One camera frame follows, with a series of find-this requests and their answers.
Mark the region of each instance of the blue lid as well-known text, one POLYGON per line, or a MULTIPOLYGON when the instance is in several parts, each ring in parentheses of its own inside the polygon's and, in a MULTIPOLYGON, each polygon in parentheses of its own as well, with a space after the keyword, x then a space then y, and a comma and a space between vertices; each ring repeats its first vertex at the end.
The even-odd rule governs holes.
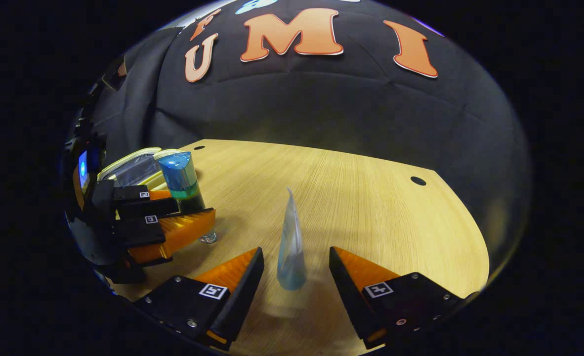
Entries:
POLYGON ((163 170, 167 187, 173 191, 185 190, 194 185, 198 178, 191 159, 191 152, 175 153, 158 160, 163 170))

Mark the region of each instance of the wooden table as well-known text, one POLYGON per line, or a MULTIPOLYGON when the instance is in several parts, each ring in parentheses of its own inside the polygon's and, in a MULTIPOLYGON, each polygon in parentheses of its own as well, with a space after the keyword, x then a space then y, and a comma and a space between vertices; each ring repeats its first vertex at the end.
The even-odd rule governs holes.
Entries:
POLYGON ((182 148, 204 202, 217 210, 213 245, 193 243, 144 284, 115 284, 130 300, 175 274, 195 277, 257 246, 265 270, 233 355, 359 355, 358 339, 328 267, 338 246, 400 275, 418 271, 466 297, 486 284, 488 251, 472 216, 434 171, 324 149, 205 139, 182 148), (411 177, 422 178, 418 185, 411 177), (298 207, 307 282, 276 279, 289 187, 298 207))

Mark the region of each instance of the small screen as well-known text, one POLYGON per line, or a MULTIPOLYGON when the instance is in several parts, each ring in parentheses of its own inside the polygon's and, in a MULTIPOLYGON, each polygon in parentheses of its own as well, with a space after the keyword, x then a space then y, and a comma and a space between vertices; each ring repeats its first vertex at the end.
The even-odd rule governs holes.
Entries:
POLYGON ((84 151, 79 156, 79 183, 82 186, 82 193, 88 189, 88 151, 84 151))

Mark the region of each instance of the black background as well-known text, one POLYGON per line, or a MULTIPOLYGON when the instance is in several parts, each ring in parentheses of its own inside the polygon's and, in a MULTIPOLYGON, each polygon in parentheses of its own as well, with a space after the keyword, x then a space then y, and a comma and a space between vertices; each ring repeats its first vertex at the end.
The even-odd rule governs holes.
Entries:
MULTIPOLYGON (((584 354, 584 2, 386 3, 493 75, 522 120, 535 171, 515 257, 464 311, 403 345, 405 354, 584 354)), ((96 75, 200 4, 0 4, 0 355, 190 354, 84 267, 54 181, 69 118, 96 75)))

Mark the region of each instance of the green liquid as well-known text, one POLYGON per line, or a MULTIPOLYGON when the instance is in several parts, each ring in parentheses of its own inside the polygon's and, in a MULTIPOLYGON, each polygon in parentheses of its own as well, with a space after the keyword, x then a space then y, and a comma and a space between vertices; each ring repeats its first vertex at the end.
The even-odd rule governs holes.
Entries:
POLYGON ((174 191, 171 189, 169 191, 171 192, 171 196, 176 200, 177 207, 181 213, 187 214, 206 209, 204 200, 202 199, 202 193, 200 192, 200 186, 197 182, 182 191, 174 191))

